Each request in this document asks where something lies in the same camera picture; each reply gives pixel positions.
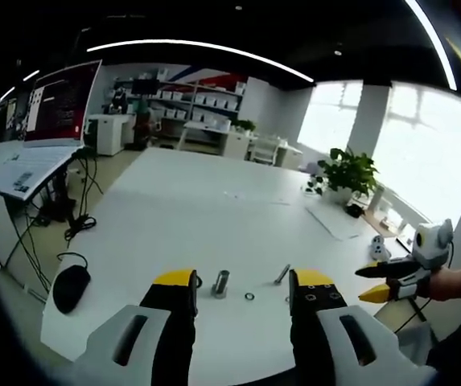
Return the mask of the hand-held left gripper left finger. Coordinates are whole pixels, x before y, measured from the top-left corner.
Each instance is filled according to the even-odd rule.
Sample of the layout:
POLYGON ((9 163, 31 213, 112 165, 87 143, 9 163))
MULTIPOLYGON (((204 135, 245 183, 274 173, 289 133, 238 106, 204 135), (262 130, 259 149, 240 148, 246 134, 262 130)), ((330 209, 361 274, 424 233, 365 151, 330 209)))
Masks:
POLYGON ((198 281, 194 269, 157 277, 139 305, 123 307, 90 334, 72 364, 72 384, 187 385, 198 281))

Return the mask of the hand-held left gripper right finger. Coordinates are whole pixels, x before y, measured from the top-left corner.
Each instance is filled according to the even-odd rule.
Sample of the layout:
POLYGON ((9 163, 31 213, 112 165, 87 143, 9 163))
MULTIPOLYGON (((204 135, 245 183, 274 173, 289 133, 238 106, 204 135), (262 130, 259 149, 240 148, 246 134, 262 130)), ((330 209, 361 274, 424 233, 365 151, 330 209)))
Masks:
POLYGON ((428 385, 435 378, 434 368, 402 353, 389 328, 348 305, 328 276, 292 269, 289 284, 298 385, 428 385))

